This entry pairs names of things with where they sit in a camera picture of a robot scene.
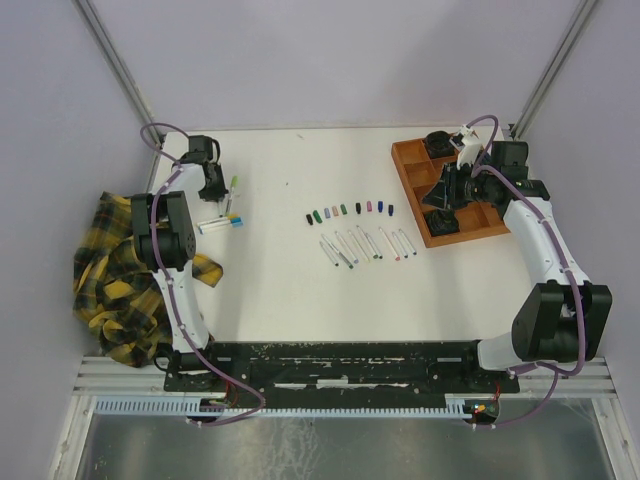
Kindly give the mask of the black marker pen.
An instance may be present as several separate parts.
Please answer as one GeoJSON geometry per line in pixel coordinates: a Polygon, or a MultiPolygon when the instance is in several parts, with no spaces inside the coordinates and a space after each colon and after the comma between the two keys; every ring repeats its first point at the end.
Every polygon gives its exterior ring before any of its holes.
{"type": "Polygon", "coordinates": [[[334,266],[338,267],[339,266],[339,260],[336,258],[336,256],[334,255],[333,251],[331,250],[331,248],[324,241],[320,241],[319,244],[320,244],[321,249],[325,253],[325,255],[331,261],[331,263],[334,266]]]}

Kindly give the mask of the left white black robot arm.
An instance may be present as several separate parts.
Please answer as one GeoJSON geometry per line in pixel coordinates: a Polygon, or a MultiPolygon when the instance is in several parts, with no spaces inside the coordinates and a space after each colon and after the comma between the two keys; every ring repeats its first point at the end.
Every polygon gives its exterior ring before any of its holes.
{"type": "Polygon", "coordinates": [[[187,379],[209,390],[221,378],[220,364],[203,356],[211,335],[200,315],[194,289],[196,235],[188,205],[193,194],[202,202],[223,201],[228,189],[220,164],[220,144],[205,136],[189,136],[188,149],[156,190],[131,198],[133,244],[137,258],[151,272],[162,294],[175,356],[196,356],[187,379]]]}

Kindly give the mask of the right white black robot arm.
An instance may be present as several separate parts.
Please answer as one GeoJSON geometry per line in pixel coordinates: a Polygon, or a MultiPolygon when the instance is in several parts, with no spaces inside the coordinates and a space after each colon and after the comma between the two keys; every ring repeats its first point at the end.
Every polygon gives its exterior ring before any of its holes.
{"type": "Polygon", "coordinates": [[[510,332],[480,341],[477,356],[458,368],[460,382],[481,391],[499,370],[578,374],[597,352],[613,303],[610,289],[592,283],[570,254],[545,184],[529,176],[527,143],[498,141],[485,150],[461,134],[450,143],[458,158],[422,199],[434,209],[432,230],[450,231],[455,211],[489,204],[517,240],[532,283],[510,332]]]}

